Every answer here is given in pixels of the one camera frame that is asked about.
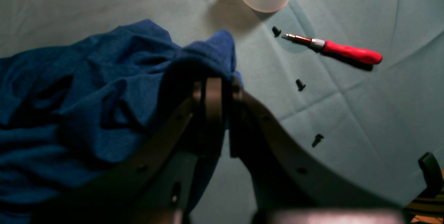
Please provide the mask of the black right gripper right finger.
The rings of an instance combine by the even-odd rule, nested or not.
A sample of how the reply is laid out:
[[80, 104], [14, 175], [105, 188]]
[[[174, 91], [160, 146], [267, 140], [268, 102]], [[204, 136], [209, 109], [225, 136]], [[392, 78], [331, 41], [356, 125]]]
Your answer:
[[230, 154], [253, 182], [252, 224], [405, 224], [401, 208], [329, 170], [290, 137], [274, 115], [230, 85]]

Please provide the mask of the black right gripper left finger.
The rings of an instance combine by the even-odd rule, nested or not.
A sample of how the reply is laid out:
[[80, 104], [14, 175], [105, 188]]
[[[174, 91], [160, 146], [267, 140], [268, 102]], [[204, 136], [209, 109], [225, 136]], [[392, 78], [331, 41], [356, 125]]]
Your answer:
[[124, 162], [45, 202], [33, 224], [181, 224], [200, 158], [223, 146], [223, 82], [197, 81], [150, 140]]

